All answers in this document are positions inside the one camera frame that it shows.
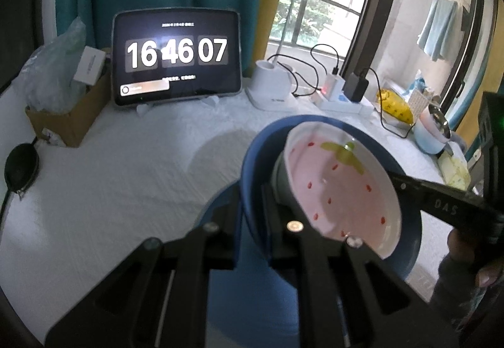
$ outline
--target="light blue towel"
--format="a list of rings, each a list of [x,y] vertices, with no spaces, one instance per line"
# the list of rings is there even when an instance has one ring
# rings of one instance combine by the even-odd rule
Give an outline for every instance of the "light blue towel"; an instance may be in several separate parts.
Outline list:
[[[453,0],[432,1],[417,44],[433,61],[447,57],[457,6]]]

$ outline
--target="stainless steel bowl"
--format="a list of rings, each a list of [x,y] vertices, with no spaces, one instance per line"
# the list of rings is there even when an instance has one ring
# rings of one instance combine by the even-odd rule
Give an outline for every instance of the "stainless steel bowl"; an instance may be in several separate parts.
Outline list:
[[[434,119],[434,123],[436,124],[439,132],[447,139],[452,137],[452,132],[450,131],[450,126],[448,125],[448,121],[446,117],[444,117],[443,112],[439,109],[439,106],[429,104],[429,113]]]

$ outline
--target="yellow package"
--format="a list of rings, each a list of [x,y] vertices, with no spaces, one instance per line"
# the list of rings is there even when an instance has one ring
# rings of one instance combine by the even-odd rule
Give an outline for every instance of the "yellow package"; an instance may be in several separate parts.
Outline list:
[[[376,99],[378,103],[380,103],[379,92],[376,93]],[[411,113],[410,107],[404,99],[397,95],[397,93],[388,89],[381,89],[381,101],[383,110],[386,113],[408,125],[413,124],[413,114]]]

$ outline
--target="tablet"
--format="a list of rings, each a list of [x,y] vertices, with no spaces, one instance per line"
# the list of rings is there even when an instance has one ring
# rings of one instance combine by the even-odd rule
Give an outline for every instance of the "tablet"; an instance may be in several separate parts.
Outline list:
[[[207,8],[124,11],[112,27],[112,93],[120,106],[241,90],[239,15]]]

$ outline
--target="human hand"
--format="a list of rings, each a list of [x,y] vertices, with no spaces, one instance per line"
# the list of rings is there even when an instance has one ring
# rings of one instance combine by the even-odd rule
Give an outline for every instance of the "human hand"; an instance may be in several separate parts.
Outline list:
[[[464,236],[457,229],[453,229],[448,235],[450,257],[461,263],[472,264],[474,262],[477,244],[476,240]],[[502,276],[503,272],[504,257],[501,257],[478,271],[476,286],[480,288],[489,287]]]

